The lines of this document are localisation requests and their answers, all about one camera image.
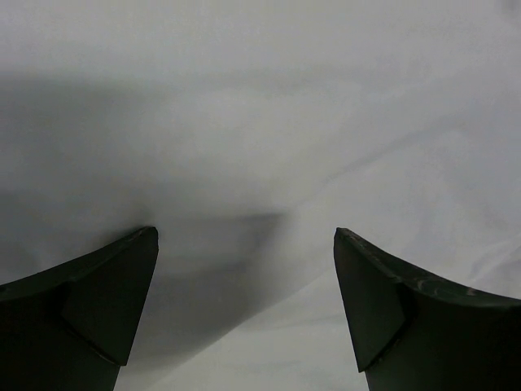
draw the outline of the white fabric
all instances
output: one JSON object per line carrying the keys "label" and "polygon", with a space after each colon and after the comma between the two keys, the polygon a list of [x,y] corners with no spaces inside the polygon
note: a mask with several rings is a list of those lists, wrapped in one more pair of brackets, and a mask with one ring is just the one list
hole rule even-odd
{"label": "white fabric", "polygon": [[520,27],[516,0],[6,0],[0,283],[153,224],[116,389],[366,389],[337,226],[521,297]]}

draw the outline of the white surface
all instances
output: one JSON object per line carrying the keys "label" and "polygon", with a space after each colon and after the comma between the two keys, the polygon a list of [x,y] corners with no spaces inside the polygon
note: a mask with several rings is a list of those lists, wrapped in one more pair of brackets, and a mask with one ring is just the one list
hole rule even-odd
{"label": "white surface", "polygon": [[337,226],[521,297],[520,26],[515,0],[5,1],[2,282],[154,224],[116,389],[363,390]]}

